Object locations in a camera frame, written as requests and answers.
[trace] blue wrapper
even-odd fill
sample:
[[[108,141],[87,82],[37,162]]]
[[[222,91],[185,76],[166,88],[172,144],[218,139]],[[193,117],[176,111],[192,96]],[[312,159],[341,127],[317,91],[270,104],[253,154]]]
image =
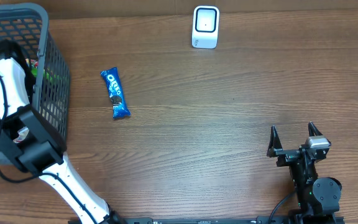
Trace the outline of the blue wrapper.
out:
[[[114,67],[109,70],[102,71],[100,72],[100,75],[106,82],[109,97],[112,102],[112,118],[118,119],[130,116],[131,112],[129,112],[127,104],[125,103],[124,91],[122,90],[121,82],[119,81],[117,68]]]

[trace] wood grain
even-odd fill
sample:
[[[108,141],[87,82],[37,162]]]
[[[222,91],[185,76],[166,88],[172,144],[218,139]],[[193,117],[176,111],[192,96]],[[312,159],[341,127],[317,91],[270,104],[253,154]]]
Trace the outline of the wood grain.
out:
[[[265,156],[270,126],[294,149],[314,121],[333,143],[319,176],[342,182],[339,215],[358,223],[358,10],[222,14],[215,50],[191,47],[191,20],[51,21],[72,75],[68,153],[89,186],[124,217],[268,215],[292,190]],[[99,76],[111,67],[132,112],[119,121]],[[41,181],[0,179],[0,223],[72,217]]]
[[[202,5],[217,6],[222,13],[358,9],[358,0],[0,0],[0,4],[23,2],[41,5],[51,19],[184,15]]]

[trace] black cable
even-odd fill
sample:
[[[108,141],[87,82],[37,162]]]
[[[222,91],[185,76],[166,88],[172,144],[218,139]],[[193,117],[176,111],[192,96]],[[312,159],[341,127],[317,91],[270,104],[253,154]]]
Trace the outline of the black cable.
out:
[[[308,158],[306,157],[306,152],[303,151],[303,159],[305,160],[305,183],[308,182],[309,179],[309,167],[308,167]]]
[[[283,198],[283,200],[281,200],[277,205],[276,207],[274,207],[273,211],[271,212],[269,218],[268,218],[268,222],[267,224],[271,224],[272,222],[272,219],[273,219],[273,216],[274,216],[274,213],[276,213],[277,209],[282,205],[284,204],[284,202],[286,202],[290,197],[292,197],[294,194],[296,193],[296,190],[289,193],[287,196],[285,196],[285,198]]]
[[[2,127],[5,121],[5,118],[7,117],[7,109],[8,109],[8,104],[7,104],[7,95],[6,95],[6,89],[5,89],[5,84],[4,81],[2,80],[2,76],[0,76],[0,83],[1,83],[1,87],[2,87],[2,94],[3,94],[3,98],[4,98],[4,114],[2,116],[1,119],[1,125],[0,125],[0,137],[1,137],[1,131],[2,131]],[[56,174],[51,174],[51,173],[41,173],[41,174],[37,174],[37,175],[33,175],[32,177],[28,177],[28,178],[24,178],[21,180],[12,180],[8,177],[6,177],[0,170],[0,177],[10,183],[14,183],[14,184],[18,184],[18,183],[23,183],[35,178],[38,178],[42,175],[49,175],[55,179],[57,179],[64,188],[66,188],[67,192],[73,197],[73,199],[78,203],[78,205],[82,208],[82,210],[84,210],[86,212],[86,214],[89,215],[90,219],[92,220],[92,222],[94,224],[98,224],[98,222],[93,218],[91,212],[85,207],[85,205],[83,205],[80,200],[78,200],[78,198],[75,196],[75,194],[71,191],[71,189],[67,186],[66,183],[64,183],[64,181]]]

